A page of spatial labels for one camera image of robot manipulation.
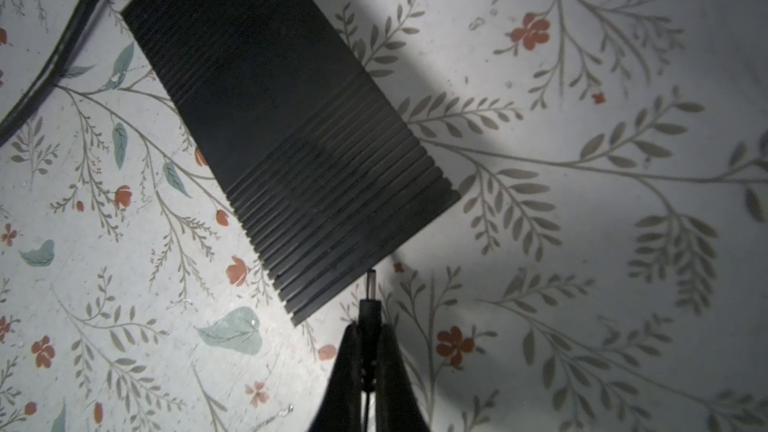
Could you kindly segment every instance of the red flower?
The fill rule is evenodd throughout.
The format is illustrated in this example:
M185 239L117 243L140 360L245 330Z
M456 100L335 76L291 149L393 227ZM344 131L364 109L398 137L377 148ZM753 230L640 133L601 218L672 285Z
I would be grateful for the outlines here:
M451 366L458 369L462 365L462 352L468 354L475 350L475 339L464 338L462 331L455 325L451 331L438 332L437 340L441 343L437 345L437 353L441 357L451 357Z
M133 193L130 192L130 187L120 186L114 193L114 206L120 208L120 206L128 207L130 205L130 197Z
M53 350L52 345L49 345L50 342L51 339L49 339L46 335L42 340L32 344L32 353L37 355L34 363L38 366L38 368L51 368L51 359L53 359L53 357L56 355L56 351Z
M205 157L203 157L203 153L200 151L199 147L194 150L194 160L200 167L205 167L208 165L208 162L205 161Z
M0 242L5 242L5 245L13 245L13 239L16 238L16 231L11 230L11 224L5 224L5 234L0 235Z
M254 398L250 400L250 404L254 407L257 407L259 402L264 404L270 399L270 396L267 395L266 392L261 391L263 388L264 382L254 382L254 388L251 388L249 385L245 386L245 393L254 395Z
M523 41L523 46L528 50L533 50L537 43L546 43L549 40L549 34L545 32L549 29L549 20L534 20L536 14L528 12L523 17L523 26L512 31L510 37L512 42Z
M226 220L226 218L229 217L229 214L227 214L223 210L217 210L216 211L216 222L219 223L220 226L228 226L230 222Z
M101 407L101 402L97 402L94 406L94 421L96 424L101 424L104 419L104 409Z
M336 356L336 347L331 344L323 345L320 350L317 351L317 357L320 360L331 360Z
M5 320L5 315L0 317L0 342L5 340L5 335L11 333L11 322Z
M226 276L230 278L230 284L239 287L245 283L245 277L248 275L248 268L242 259L232 256L235 264L226 268Z

